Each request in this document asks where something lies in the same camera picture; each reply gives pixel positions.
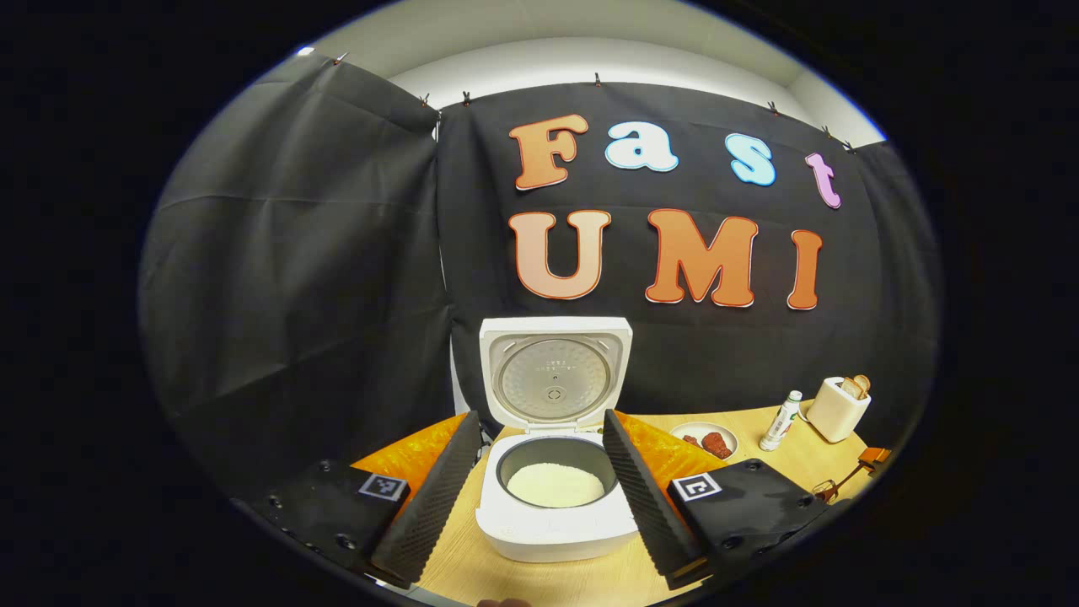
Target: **black fabric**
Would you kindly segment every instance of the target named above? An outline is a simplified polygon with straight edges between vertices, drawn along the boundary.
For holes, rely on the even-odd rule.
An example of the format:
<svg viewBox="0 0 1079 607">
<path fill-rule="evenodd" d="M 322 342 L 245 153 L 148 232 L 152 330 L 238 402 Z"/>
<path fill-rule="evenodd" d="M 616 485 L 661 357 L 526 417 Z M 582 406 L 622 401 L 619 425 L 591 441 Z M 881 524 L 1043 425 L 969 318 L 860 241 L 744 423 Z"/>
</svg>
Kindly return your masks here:
<svg viewBox="0 0 1079 607">
<path fill-rule="evenodd" d="M 891 446 L 924 408 L 935 377 L 946 288 L 935 231 L 914 177 L 887 141 L 855 150 L 880 239 L 877 347 L 865 375 L 873 402 L 858 433 Z"/>
<path fill-rule="evenodd" d="M 571 113 L 585 118 L 588 132 L 574 135 L 577 154 L 572 162 L 556 158 L 569 169 L 566 180 L 518 191 L 520 155 L 509 130 Z M 627 121 L 664 127 L 680 158 L 678 167 L 658 173 L 611 165 L 604 156 L 612 141 L 606 130 Z M 761 187 L 735 176 L 724 144 L 732 133 L 769 146 L 775 183 Z M 818 193 L 805 162 L 812 152 L 822 154 L 834 170 L 832 183 L 842 196 L 838 209 L 825 205 Z M 616 316 L 633 329 L 619 411 L 706 413 L 778 405 L 790 390 L 812 398 L 825 377 L 864 373 L 874 384 L 874 404 L 858 432 L 871 443 L 887 444 L 902 431 L 887 425 L 910 415 L 912 396 L 925 396 L 924 384 L 905 384 L 924 369 L 920 363 L 910 371 L 891 363 L 914 361 L 931 350 L 926 341 L 917 347 L 892 341 L 897 319 L 921 319 L 929 313 L 920 302 L 937 296 L 928 281 L 909 277 L 928 263 L 926 251 L 900 237 L 924 225 L 910 223 L 910 210 L 890 208 L 916 208 L 919 202 L 909 188 L 888 185 L 888 178 L 866 181 L 866 175 L 889 169 L 894 173 L 883 156 L 847 153 L 819 129 L 766 108 L 669 86 L 559 84 L 443 108 L 438 225 L 453 301 L 456 373 L 467 403 L 486 424 L 500 428 L 486 403 L 480 372 L 478 330 L 484 318 Z M 757 223 L 751 307 L 719 307 L 709 299 L 696 303 L 688 295 L 677 305 L 645 299 L 644 290 L 655 279 L 658 244 L 647 215 L 660 207 L 688 211 L 706 242 L 728 216 Z M 576 267 L 577 236 L 566 216 L 586 208 L 612 216 L 603 232 L 599 285 L 575 300 L 545 299 L 527 290 L 517 276 L 509 218 L 522 211 L 554 213 L 558 222 L 548 233 L 549 266 L 570 275 Z M 787 306 L 796 270 L 791 242 L 796 229 L 823 239 L 819 303 L 809 312 Z M 896 279 L 904 281 L 897 286 Z M 680 284 L 685 288 L 681 276 Z M 912 308 L 912 301 L 919 307 Z M 932 327 L 926 326 L 926 340 Z M 886 358 L 880 355 L 885 350 Z"/>
<path fill-rule="evenodd" d="M 381 78 L 296 56 L 165 187 L 139 282 L 148 368 L 230 495 L 453 415 L 436 120 Z"/>
</svg>

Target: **toast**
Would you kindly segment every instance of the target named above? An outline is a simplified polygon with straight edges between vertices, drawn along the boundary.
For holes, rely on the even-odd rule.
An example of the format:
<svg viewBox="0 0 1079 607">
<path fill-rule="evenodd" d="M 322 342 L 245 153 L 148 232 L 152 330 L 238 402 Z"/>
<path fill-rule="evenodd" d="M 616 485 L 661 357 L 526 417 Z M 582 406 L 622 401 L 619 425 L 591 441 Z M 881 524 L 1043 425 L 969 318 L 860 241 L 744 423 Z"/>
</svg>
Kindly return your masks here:
<svg viewBox="0 0 1079 607">
<path fill-rule="evenodd" d="M 861 401 L 865 396 L 865 390 L 849 377 L 843 378 L 843 384 L 839 385 L 839 389 L 847 395 L 850 395 L 850 397 L 856 401 Z"/>
<path fill-rule="evenodd" d="M 863 390 L 862 398 L 864 399 L 865 395 L 869 395 L 870 392 L 870 378 L 865 377 L 864 375 L 856 375 L 853 382 L 855 384 L 862 387 Z"/>
</svg>

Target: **blue letter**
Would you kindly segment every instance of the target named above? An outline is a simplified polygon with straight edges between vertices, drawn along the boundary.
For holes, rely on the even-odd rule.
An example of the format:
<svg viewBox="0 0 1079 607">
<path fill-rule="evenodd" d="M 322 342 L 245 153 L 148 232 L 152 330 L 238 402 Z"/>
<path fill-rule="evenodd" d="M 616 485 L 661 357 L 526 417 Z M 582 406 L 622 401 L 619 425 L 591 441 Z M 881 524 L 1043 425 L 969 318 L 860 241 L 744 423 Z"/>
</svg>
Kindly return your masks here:
<svg viewBox="0 0 1079 607">
<path fill-rule="evenodd" d="M 733 133 L 727 135 L 727 151 L 738 160 L 730 162 L 735 175 L 747 183 L 770 185 L 776 182 L 776 167 L 771 165 L 771 150 L 761 139 Z"/>
<path fill-rule="evenodd" d="M 637 138 L 626 139 L 630 133 Z M 607 146 L 607 162 L 618 168 L 640 168 L 666 173 L 678 166 L 678 156 L 671 153 L 667 130 L 648 122 L 623 122 L 607 130 L 607 135 L 618 139 Z"/>
</svg>

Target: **ceiling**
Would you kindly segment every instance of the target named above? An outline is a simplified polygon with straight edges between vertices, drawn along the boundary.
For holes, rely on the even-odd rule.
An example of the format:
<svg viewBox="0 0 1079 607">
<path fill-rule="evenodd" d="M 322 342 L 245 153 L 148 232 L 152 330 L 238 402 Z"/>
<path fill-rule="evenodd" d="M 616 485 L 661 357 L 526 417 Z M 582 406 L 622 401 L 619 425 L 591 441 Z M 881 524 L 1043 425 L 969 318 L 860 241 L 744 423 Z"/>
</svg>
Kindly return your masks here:
<svg viewBox="0 0 1079 607">
<path fill-rule="evenodd" d="M 484 46 L 538 38 L 650 42 L 711 57 L 789 86 L 796 60 L 729 22 L 677 0 L 401 0 L 310 45 L 383 78 Z"/>
</svg>

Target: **orange letter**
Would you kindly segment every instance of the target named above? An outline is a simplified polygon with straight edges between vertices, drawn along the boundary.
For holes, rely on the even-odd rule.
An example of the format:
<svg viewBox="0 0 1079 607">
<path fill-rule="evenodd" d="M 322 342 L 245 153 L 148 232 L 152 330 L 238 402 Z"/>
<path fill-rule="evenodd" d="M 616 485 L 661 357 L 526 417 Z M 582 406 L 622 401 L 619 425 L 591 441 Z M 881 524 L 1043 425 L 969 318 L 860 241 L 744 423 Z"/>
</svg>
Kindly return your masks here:
<svg viewBox="0 0 1079 607">
<path fill-rule="evenodd" d="M 712 291 L 715 305 L 733 308 L 753 305 L 749 275 L 756 223 L 745 217 L 727 217 L 706 248 L 697 224 L 685 210 L 657 208 L 648 213 L 648 222 L 659 231 L 656 282 L 644 291 L 648 301 L 678 303 L 682 300 L 685 291 L 678 285 L 681 267 L 693 300 L 700 302 L 722 268 L 720 286 Z"/>
<path fill-rule="evenodd" d="M 562 132 L 551 139 L 551 130 Z M 533 190 L 565 180 L 570 171 L 555 166 L 555 154 L 562 156 L 565 162 L 577 156 L 577 142 L 565 130 L 584 133 L 588 130 L 588 123 L 573 113 L 524 124 L 509 132 L 509 136 L 517 139 L 517 144 L 521 148 L 521 176 L 517 178 L 517 189 Z"/>
<path fill-rule="evenodd" d="M 509 218 L 517 232 L 517 276 L 524 288 L 548 299 L 576 299 L 591 292 L 600 281 L 603 258 L 603 227 L 611 213 L 577 210 L 566 219 L 577 227 L 577 271 L 570 277 L 556 276 L 547 266 L 547 230 L 555 224 L 549 212 L 518 212 Z"/>
<path fill-rule="evenodd" d="M 823 242 L 807 230 L 791 232 L 798 262 L 794 270 L 794 290 L 787 295 L 787 305 L 793 311 L 812 311 L 817 307 L 817 251 Z"/>
</svg>

